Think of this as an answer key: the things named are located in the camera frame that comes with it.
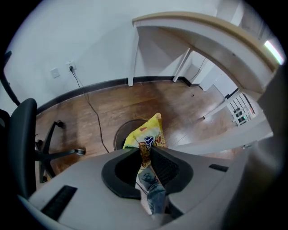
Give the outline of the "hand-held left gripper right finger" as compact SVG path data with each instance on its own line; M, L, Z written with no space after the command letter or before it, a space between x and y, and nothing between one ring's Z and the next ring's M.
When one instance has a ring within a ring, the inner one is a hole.
M168 195L169 225L222 225L242 179L248 155L235 160L152 147L151 163Z

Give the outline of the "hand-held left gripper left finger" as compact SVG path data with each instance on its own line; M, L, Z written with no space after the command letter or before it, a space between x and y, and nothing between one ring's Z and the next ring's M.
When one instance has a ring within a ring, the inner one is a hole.
M101 171L109 160L128 150L99 155L77 162L36 191L29 202L42 210L65 185L77 190L58 219L76 230L154 230L159 223L144 210L139 200L115 195L103 183Z

